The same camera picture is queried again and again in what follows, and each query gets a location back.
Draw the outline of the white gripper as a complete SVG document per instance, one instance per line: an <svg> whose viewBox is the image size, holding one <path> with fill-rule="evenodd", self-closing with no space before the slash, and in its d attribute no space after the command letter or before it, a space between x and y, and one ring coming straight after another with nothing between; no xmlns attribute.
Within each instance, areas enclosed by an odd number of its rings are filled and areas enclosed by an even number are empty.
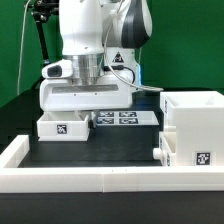
<svg viewBox="0 0 224 224"><path fill-rule="evenodd" d="M75 85L69 79L46 79L40 87L40 107L45 112L92 111L96 127L100 109L124 109L132 105L132 89L111 72L94 85Z"/></svg>

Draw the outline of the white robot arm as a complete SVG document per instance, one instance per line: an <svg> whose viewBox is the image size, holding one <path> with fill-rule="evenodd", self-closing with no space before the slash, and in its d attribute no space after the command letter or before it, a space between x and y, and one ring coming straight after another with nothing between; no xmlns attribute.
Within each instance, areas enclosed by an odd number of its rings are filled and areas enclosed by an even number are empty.
<svg viewBox="0 0 224 224"><path fill-rule="evenodd" d="M76 118L126 109L138 89L134 51L152 34L146 0L60 0L62 59L42 69L40 107Z"/></svg>

